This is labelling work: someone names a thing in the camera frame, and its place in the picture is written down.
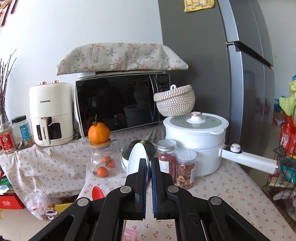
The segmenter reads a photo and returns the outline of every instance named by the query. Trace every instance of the white wall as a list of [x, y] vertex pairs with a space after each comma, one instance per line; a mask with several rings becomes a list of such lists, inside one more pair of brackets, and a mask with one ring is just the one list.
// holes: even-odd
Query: white wall
[[289, 96], [296, 75], [296, 0], [259, 0], [274, 56], [275, 98]]
[[57, 64], [73, 48], [93, 42], [162, 44], [158, 1], [18, 1], [0, 31], [0, 57], [17, 49], [7, 86], [8, 118], [30, 116], [31, 86], [52, 80], [73, 85], [77, 74], [57, 77]]

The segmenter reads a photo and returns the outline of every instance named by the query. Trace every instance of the gray refrigerator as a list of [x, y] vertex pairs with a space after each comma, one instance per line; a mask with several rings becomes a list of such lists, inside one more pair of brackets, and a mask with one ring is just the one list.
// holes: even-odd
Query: gray refrigerator
[[158, 0], [163, 44], [189, 65], [171, 83], [192, 85], [194, 111], [226, 118], [226, 143], [262, 155], [273, 117], [273, 57], [258, 0], [215, 0], [183, 12], [184, 1]]

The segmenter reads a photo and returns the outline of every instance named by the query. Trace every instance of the glass lid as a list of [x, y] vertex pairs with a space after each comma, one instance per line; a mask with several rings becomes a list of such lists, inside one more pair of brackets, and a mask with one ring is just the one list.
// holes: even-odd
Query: glass lid
[[164, 120], [164, 125], [175, 129], [207, 132], [210, 130], [227, 128], [228, 121], [218, 115], [192, 112], [187, 115], [169, 117]]

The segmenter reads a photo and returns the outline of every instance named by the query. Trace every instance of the electric cooking pot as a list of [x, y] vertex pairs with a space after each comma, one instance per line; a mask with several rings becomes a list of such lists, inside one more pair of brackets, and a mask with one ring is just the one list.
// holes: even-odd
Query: electric cooking pot
[[196, 177], [216, 171], [222, 158], [273, 174], [277, 161], [240, 149], [240, 145], [225, 145], [228, 121], [218, 115], [192, 112], [191, 114], [167, 117], [166, 139], [174, 139], [179, 148], [193, 149], [197, 153]]

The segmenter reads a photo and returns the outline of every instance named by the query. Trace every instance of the table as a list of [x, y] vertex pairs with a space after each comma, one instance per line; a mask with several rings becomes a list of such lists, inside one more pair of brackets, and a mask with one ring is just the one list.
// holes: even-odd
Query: table
[[[91, 199], [93, 186], [100, 187], [105, 195], [114, 188], [123, 186], [126, 173], [121, 169], [116, 171], [114, 177], [99, 178], [87, 169], [86, 182], [79, 197]], [[216, 172], [203, 178], [195, 178], [194, 186], [189, 191], [193, 196], [203, 199], [221, 197], [271, 241], [296, 240], [296, 234], [272, 202], [235, 162], [223, 160]], [[176, 240], [173, 220], [153, 218], [151, 188], [147, 192], [146, 219], [127, 221], [126, 228], [138, 231], [139, 241]]]
[[[111, 139], [118, 139], [128, 146], [137, 139], [157, 142], [165, 138], [162, 123], [123, 131], [115, 131]], [[32, 147], [12, 154], [0, 155], [0, 165], [20, 200], [26, 205], [36, 191], [41, 191], [51, 200], [78, 195], [85, 183], [86, 164], [91, 148], [87, 141], [74, 140], [65, 145]], [[42, 216], [32, 212], [37, 218]]]

